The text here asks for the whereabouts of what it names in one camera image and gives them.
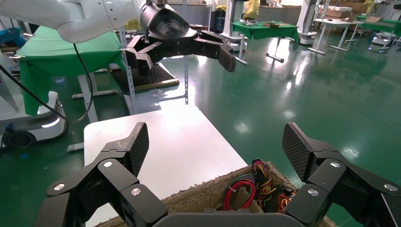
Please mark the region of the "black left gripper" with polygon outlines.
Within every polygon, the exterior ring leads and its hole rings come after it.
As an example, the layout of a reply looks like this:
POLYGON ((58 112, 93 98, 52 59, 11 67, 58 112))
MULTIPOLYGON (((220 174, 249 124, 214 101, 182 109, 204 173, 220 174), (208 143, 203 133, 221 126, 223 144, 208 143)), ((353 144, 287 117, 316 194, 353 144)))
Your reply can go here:
POLYGON ((226 37, 202 30, 199 34, 168 5, 148 4, 140 22, 145 35, 135 35, 124 49, 127 63, 140 76, 154 77, 154 65, 164 57, 199 55, 218 60, 227 71, 235 71, 236 59, 226 37))

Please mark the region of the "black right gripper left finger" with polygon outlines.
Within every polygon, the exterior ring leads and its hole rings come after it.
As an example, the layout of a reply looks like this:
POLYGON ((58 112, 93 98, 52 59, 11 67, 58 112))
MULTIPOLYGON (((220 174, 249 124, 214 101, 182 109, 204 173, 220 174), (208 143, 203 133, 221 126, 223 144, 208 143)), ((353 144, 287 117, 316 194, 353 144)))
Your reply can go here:
POLYGON ((106 204, 130 227, 155 225, 168 212, 138 179, 148 149, 148 128, 139 122, 128 137, 108 142, 89 165, 52 183, 34 226, 81 227, 106 204))

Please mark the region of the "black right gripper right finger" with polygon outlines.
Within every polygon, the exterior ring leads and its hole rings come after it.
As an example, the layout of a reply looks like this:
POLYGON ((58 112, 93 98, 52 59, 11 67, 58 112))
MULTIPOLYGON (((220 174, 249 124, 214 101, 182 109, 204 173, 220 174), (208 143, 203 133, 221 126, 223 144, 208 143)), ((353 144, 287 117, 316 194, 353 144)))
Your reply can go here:
POLYGON ((366 227, 401 224, 401 188, 349 162, 332 144, 306 136, 297 124, 284 127, 282 148, 303 186, 285 213, 317 226, 332 204, 366 227))

